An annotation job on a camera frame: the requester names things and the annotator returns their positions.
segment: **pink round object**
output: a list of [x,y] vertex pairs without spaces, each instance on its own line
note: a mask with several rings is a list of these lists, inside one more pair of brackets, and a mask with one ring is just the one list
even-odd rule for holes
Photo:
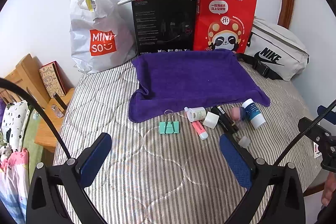
[[231,108],[231,118],[232,120],[240,120],[240,108],[239,107],[233,107]]

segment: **wooden headboard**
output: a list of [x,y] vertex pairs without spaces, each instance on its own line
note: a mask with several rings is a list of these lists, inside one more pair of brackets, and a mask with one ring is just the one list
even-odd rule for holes
[[[27,54],[23,59],[21,59],[21,61],[16,65],[15,70],[13,70],[5,78],[14,84],[17,84],[20,88],[32,95],[41,107],[47,107],[50,101],[50,96],[43,85],[39,68],[30,54]],[[22,100],[15,93],[1,88],[0,97],[5,101],[5,103],[19,102]]]

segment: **nightstand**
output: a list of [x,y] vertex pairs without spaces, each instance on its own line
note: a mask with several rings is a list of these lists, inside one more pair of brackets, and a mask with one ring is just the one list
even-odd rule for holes
[[[72,95],[74,93],[75,89],[72,88],[69,90],[69,92],[61,97],[61,99],[65,102],[65,104],[68,105],[70,102]],[[48,103],[47,108],[44,110],[51,122],[54,124],[56,130],[59,132],[62,123],[63,118],[57,118],[53,110],[51,109],[51,105],[57,105],[57,107],[62,111],[63,108],[59,105],[59,103],[54,99],[51,98],[50,102]],[[56,149],[57,139],[48,127],[47,123],[44,121],[44,119],[41,119],[40,125],[38,127],[36,136],[35,136],[35,143],[43,146],[48,151],[54,153]]]

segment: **cartoon panda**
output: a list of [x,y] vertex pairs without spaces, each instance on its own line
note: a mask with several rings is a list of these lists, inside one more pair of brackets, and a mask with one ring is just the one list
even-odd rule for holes
[[243,28],[240,22],[230,19],[227,25],[221,22],[213,22],[209,26],[209,48],[215,50],[225,48],[230,51],[237,51],[241,41]]

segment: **panda face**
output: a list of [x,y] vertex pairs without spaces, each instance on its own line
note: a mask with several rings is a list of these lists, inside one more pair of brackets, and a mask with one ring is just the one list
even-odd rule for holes
[[232,32],[218,33],[212,41],[215,43],[215,49],[224,48],[232,51],[238,41],[238,36]]

